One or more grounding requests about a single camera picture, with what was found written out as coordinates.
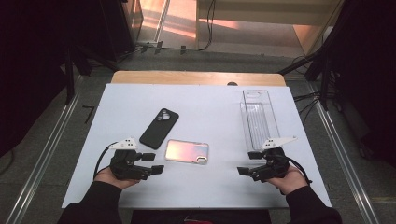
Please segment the black metal stand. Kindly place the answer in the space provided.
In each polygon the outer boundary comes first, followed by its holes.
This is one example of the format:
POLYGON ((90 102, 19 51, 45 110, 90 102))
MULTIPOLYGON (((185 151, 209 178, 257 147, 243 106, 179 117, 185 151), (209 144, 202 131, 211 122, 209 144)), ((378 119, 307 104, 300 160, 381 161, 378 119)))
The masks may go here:
POLYGON ((320 90, 319 90, 319 101, 325 110, 328 110, 327 99, 328 99, 328 85, 330 82, 331 74, 331 60, 327 55, 327 50, 319 48, 314 53, 307 56, 303 56, 300 60, 292 63, 291 65, 281 69, 278 73, 282 76, 296 70, 303 65, 309 63, 309 67, 304 74, 307 81, 315 81, 318 76, 321 76, 320 90))
POLYGON ((71 103, 73 97, 76 94, 74 68, 77 68, 77 70, 81 75, 89 76, 92 72, 92 65, 90 65, 89 59, 93 59, 113 72, 119 71, 119 68, 115 64, 99 56, 92 50, 79 45, 68 45, 64 49, 64 57, 65 57, 64 72, 66 75, 65 103, 67 105, 71 103))

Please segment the light wooden cabinet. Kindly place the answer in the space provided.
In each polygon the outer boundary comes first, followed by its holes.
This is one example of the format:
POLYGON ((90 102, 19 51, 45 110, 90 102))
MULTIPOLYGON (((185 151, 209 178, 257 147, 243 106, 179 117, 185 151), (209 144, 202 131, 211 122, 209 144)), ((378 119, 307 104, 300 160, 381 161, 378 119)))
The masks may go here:
POLYGON ((344 0, 196 0, 196 20, 205 19, 215 1, 215 20, 324 25, 344 0))

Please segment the clear plastic container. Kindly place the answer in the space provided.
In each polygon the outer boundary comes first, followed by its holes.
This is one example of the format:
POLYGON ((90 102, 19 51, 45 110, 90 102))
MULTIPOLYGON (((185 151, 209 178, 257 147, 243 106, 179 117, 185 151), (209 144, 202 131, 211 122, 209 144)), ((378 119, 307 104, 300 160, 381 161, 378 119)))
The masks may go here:
POLYGON ((247 151, 260 151, 278 138, 275 113, 267 90, 244 90, 240 103, 247 151))

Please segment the iridescent phone case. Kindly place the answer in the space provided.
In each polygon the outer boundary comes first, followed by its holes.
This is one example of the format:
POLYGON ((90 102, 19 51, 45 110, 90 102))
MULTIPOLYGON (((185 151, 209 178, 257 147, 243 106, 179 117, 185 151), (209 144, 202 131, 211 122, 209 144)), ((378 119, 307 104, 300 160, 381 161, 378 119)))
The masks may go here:
POLYGON ((209 145, 180 140, 167 142, 165 158, 168 161, 179 161, 195 164, 207 164, 209 145))

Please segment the metal pole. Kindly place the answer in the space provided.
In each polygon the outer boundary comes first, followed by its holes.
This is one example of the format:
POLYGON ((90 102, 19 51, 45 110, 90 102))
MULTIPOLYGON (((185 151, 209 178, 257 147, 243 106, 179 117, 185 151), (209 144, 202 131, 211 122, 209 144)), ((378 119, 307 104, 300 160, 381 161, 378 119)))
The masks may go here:
POLYGON ((161 32, 164 27, 168 9, 170 6, 170 0, 163 0, 161 12, 159 13, 158 24, 155 30, 154 41, 158 42, 160 40, 161 32))

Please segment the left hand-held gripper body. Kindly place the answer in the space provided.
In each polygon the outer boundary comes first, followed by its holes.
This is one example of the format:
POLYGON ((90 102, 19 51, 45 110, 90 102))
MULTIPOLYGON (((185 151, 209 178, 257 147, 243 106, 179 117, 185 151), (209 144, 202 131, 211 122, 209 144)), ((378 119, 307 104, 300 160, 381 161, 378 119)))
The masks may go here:
POLYGON ((137 143, 132 137, 111 144, 109 148, 115 150, 110 170, 118 180, 147 180, 151 175, 151 168, 134 164, 136 161, 142 161, 143 153, 136 151, 137 143))

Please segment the black phone case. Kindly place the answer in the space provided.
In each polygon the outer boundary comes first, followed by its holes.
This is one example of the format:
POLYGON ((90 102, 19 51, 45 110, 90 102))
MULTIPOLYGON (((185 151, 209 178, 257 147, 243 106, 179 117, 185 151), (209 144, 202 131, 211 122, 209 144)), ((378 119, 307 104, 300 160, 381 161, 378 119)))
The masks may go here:
POLYGON ((162 108, 140 136, 139 142, 152 149, 158 149, 178 119, 178 113, 162 108))

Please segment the white board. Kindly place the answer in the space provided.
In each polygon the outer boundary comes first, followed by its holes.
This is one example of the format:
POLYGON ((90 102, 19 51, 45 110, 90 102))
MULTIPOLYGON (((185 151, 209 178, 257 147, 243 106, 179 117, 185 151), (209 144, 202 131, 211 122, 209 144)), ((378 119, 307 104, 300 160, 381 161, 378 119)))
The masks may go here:
POLYGON ((241 176, 238 167, 258 166, 248 157, 240 103, 242 86, 109 84, 96 110, 64 204, 80 201, 93 170, 109 164, 108 145, 139 138, 162 108, 179 114, 168 134, 209 145, 205 165, 168 161, 165 147, 155 161, 163 173, 124 190, 120 206, 133 209, 284 208, 279 190, 241 176))

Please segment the person's left hand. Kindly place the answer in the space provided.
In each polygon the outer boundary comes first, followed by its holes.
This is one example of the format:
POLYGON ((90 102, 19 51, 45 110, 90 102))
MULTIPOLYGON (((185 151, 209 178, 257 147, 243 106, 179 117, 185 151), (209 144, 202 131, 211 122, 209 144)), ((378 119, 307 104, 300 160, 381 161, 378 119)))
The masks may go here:
POLYGON ((101 170, 93 180, 107 183, 119 189, 127 189, 139 183, 139 180, 135 179, 118 180, 109 168, 101 170))

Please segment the dark curtain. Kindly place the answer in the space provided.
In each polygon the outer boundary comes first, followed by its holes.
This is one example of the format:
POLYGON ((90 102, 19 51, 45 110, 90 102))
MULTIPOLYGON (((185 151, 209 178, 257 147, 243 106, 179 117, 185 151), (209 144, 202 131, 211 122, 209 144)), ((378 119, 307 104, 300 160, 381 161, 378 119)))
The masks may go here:
POLYGON ((0 157, 62 89, 64 49, 86 47, 113 63, 134 50, 134 0, 0 0, 0 157))
POLYGON ((334 31, 335 85, 361 154, 396 168, 396 0, 346 0, 334 31))

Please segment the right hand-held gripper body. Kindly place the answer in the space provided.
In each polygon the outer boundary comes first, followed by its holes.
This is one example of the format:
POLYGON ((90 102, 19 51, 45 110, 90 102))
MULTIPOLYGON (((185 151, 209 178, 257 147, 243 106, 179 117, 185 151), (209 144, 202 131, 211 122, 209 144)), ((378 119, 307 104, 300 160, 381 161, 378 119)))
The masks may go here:
POLYGON ((293 142, 296 137, 279 137, 266 140, 260 150, 265 164, 256 168, 249 168, 249 176, 254 181, 265 182, 270 178, 283 178, 290 164, 282 148, 283 145, 293 142))

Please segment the person's right hand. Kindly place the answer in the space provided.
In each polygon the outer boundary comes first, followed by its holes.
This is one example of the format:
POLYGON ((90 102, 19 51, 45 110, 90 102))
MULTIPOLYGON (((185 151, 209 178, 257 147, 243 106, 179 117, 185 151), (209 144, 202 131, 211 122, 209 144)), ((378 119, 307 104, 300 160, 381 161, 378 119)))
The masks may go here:
POLYGON ((267 182, 274 185, 285 195, 307 186, 307 182, 300 170, 293 166, 289 167, 283 178, 274 177, 267 179, 267 182))

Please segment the wooden table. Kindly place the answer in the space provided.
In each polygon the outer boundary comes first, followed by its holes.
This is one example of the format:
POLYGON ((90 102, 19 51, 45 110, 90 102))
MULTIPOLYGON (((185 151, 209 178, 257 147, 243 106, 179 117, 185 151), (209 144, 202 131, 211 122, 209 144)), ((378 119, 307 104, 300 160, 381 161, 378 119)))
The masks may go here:
POLYGON ((193 71, 118 71, 112 84, 278 86, 286 82, 280 74, 193 72, 193 71))

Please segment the metal floor rail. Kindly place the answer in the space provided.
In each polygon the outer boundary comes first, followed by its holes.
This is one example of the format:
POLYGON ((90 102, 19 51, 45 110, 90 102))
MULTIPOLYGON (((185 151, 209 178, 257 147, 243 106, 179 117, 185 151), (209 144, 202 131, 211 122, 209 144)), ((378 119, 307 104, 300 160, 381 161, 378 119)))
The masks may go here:
POLYGON ((21 192, 14 203, 14 206, 7 218, 6 224, 21 224, 23 217, 33 200, 39 184, 46 172, 50 160, 59 144, 59 141, 64 133, 64 129, 70 120, 79 99, 79 93, 72 97, 70 103, 65 105, 60 117, 52 129, 46 145, 41 151, 37 162, 30 173, 27 181, 23 185, 21 192))
POLYGON ((304 128, 332 206, 345 224, 380 224, 331 113, 315 100, 304 114, 304 128))

